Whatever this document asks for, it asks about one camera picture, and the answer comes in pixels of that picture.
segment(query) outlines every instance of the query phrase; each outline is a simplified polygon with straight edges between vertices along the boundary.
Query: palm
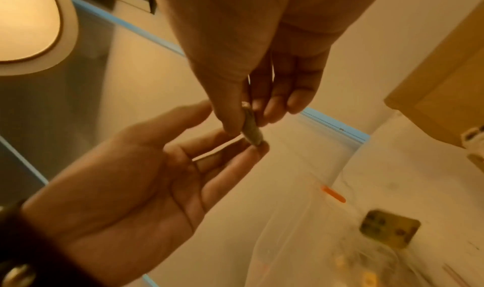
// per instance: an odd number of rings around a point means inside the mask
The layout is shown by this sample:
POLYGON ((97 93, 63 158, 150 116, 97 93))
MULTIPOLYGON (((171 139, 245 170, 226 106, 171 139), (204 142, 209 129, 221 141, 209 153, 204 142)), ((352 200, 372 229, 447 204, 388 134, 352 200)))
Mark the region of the palm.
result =
POLYGON ((101 144, 24 205, 27 219, 108 286, 151 270, 268 151, 239 140, 194 160, 231 139, 223 130, 166 145, 211 111, 207 102, 195 108, 184 120, 167 120, 183 113, 172 111, 101 144))

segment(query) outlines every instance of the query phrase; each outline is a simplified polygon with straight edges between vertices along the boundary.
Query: black sleeve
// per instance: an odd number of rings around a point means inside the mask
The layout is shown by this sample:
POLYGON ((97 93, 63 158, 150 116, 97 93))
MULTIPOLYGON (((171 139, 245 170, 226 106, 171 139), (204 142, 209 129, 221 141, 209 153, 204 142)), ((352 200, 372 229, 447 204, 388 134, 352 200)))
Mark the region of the black sleeve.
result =
POLYGON ((21 205, 0 211, 0 285, 13 267, 27 265, 35 275, 32 287, 103 287, 31 227, 21 205))

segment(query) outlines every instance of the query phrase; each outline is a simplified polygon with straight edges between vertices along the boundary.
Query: gold card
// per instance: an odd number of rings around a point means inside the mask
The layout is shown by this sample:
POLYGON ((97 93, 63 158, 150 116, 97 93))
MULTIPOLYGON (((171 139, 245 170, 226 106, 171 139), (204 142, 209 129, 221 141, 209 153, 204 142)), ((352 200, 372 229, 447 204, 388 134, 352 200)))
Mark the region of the gold card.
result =
POLYGON ((420 225, 418 220, 375 209, 368 212, 359 230, 363 235, 389 247, 403 249, 420 225))

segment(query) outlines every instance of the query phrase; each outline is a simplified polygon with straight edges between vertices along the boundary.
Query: hand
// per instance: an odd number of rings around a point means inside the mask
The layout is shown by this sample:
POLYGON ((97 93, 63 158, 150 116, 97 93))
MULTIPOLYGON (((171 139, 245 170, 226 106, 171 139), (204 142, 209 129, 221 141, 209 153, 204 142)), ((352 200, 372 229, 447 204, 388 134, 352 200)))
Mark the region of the hand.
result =
POLYGON ((22 214, 73 262, 122 286, 188 240, 205 214, 269 151, 223 130, 168 144, 203 122, 208 101, 136 124, 87 153, 29 199, 22 214))
POLYGON ((259 126, 302 111, 331 45, 374 0, 157 1, 215 114, 235 134, 241 101, 252 102, 259 126))

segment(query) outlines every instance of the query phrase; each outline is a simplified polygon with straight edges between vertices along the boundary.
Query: blue edge trim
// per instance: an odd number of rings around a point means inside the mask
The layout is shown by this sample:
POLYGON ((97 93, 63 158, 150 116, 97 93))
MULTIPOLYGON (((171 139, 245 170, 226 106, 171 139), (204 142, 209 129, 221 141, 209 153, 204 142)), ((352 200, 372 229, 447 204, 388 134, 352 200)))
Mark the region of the blue edge trim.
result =
MULTIPOLYGON (((120 19, 116 16, 113 16, 112 14, 95 7, 92 4, 89 4, 83 0, 72 0, 72 2, 82 8, 83 10, 90 12, 91 14, 94 14, 104 20, 107 20, 109 22, 112 22, 114 24, 120 25, 125 27, 126 29, 146 38, 154 43, 157 43, 181 56, 185 56, 183 50, 180 48, 180 46, 171 43, 169 41, 166 41, 164 39, 159 38, 158 36, 155 36, 123 19, 120 19)), ((331 118, 315 109, 307 107, 301 112, 302 115, 316 121, 319 124, 324 125, 325 127, 328 127, 340 134, 343 134, 352 140, 355 140, 359 143, 364 143, 367 141, 370 136, 368 134, 365 134, 355 128, 352 128, 346 124, 344 124, 341 121, 338 121, 334 118, 331 118)), ((25 165, 44 185, 47 185, 49 182, 46 177, 44 177, 27 159, 25 159, 5 138, 0 136, 0 143, 2 143, 5 148, 7 148, 22 164, 25 165)), ((151 287, 159 287, 158 284, 155 283, 147 274, 143 275, 143 280, 149 284, 151 287)))

